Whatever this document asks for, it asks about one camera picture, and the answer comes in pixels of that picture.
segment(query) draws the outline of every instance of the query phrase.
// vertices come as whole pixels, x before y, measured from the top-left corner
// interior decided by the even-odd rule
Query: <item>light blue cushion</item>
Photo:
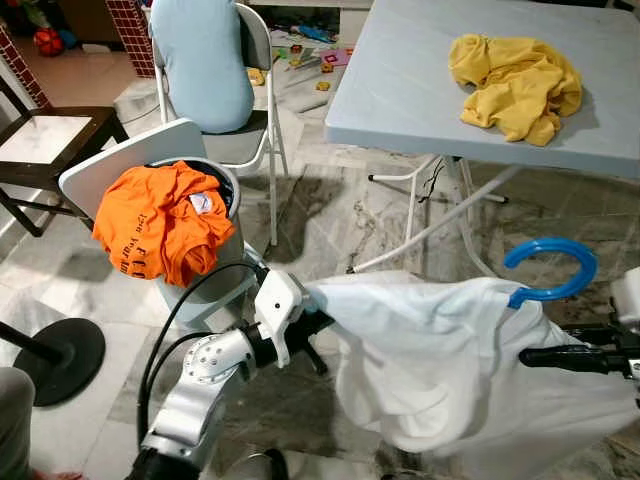
[[[253,109],[233,0],[155,0],[151,34],[180,117],[205,133],[237,130]]]

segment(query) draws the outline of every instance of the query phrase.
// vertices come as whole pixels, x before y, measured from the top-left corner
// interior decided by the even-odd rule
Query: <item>chair seat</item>
[[[35,116],[0,145],[0,162],[51,164],[91,117]]]
[[[0,182],[57,189],[56,177],[99,151],[116,124],[112,107],[31,110],[0,134]]]
[[[240,165],[253,160],[267,134],[267,122],[266,111],[254,110],[239,130],[216,135],[203,133],[207,158],[223,165]]]

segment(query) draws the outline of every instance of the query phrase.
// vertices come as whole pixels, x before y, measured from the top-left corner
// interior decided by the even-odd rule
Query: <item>wire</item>
[[[141,113],[137,117],[133,117],[133,118],[130,118],[129,120],[127,120],[126,122],[122,122],[122,125],[129,125],[131,122],[135,122],[136,120],[140,120],[142,117],[144,117],[146,115],[149,115],[150,113],[155,112],[158,108],[160,108],[160,103],[158,103],[155,107],[153,107],[148,112]]]
[[[167,358],[169,358],[169,355],[171,355],[171,353],[176,348],[178,348],[184,342],[187,342],[187,341],[192,340],[194,338],[208,337],[209,335],[215,335],[215,334],[216,334],[216,332],[193,332],[193,333],[189,333],[189,334],[187,334],[187,335],[185,335],[183,337],[180,337],[178,340],[173,342],[162,353],[162,355],[160,355],[160,358],[156,362],[156,366],[153,368],[153,371],[151,372],[151,375],[149,376],[149,382],[148,382],[148,388],[147,388],[147,396],[148,396],[148,398],[151,398],[151,391],[153,390],[153,384],[156,381],[156,377],[158,376],[158,373],[160,372],[160,369],[162,368],[162,365],[167,360]]]
[[[431,186],[429,187],[429,191],[427,192],[427,194],[418,199],[418,203],[423,203],[425,200],[429,200],[431,198],[431,195],[433,194],[433,190],[436,188],[436,180],[438,180],[438,175],[440,175],[440,172],[444,170],[444,165],[441,166],[441,164],[442,164],[442,160],[440,160],[438,162],[438,165],[436,165],[433,175],[424,182],[424,185],[423,185],[424,187],[427,186],[428,182],[431,182]]]
[[[249,268],[249,269],[253,270],[256,273],[256,276],[258,277],[258,281],[259,282],[261,281],[260,279],[263,278],[263,275],[264,275],[264,268],[263,267],[260,267],[258,265],[254,265],[254,264],[249,263],[249,262],[226,263],[226,264],[220,265],[219,267],[215,268],[214,270],[212,270],[211,272],[206,274],[204,277],[202,277],[196,283],[191,285],[182,294],[182,296],[180,297],[180,299],[178,300],[176,305],[173,307],[173,310],[171,310],[171,313],[169,314],[169,317],[165,321],[165,324],[162,327],[162,330],[160,331],[160,334],[158,335],[158,338],[156,338],[156,342],[153,345],[153,349],[151,350],[151,353],[149,354],[149,358],[147,359],[147,364],[144,367],[144,372],[142,374],[142,379],[140,381],[140,388],[138,389],[138,404],[137,404],[137,419],[136,419],[136,427],[137,427],[137,434],[138,434],[138,446],[142,445],[142,440],[144,440],[144,436],[146,435],[147,430],[149,429],[149,395],[148,395],[148,392],[149,392],[149,383],[148,383],[149,374],[151,373],[151,367],[153,366],[153,362],[154,362],[156,356],[158,355],[158,350],[160,350],[160,346],[162,345],[162,341],[164,340],[164,337],[167,334],[167,331],[169,330],[169,327],[171,326],[171,323],[173,322],[173,319],[177,315],[178,311],[180,310],[180,307],[185,302],[185,300],[187,298],[189,298],[189,296],[198,287],[200,287],[200,285],[202,285],[204,282],[209,280],[214,275],[222,272],[223,270],[226,270],[227,268],[231,268],[231,267],[246,267],[246,268]]]

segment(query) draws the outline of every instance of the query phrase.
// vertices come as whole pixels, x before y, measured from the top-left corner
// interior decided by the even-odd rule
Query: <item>gray pants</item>
[[[31,477],[29,440],[34,394],[26,373],[0,367],[0,480]]]

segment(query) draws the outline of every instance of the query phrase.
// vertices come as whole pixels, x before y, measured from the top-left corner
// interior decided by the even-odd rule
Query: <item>black pole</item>
[[[43,358],[52,364],[60,362],[63,358],[62,352],[38,342],[2,322],[0,322],[0,338],[9,343],[13,343],[23,350],[27,350],[28,352]]]

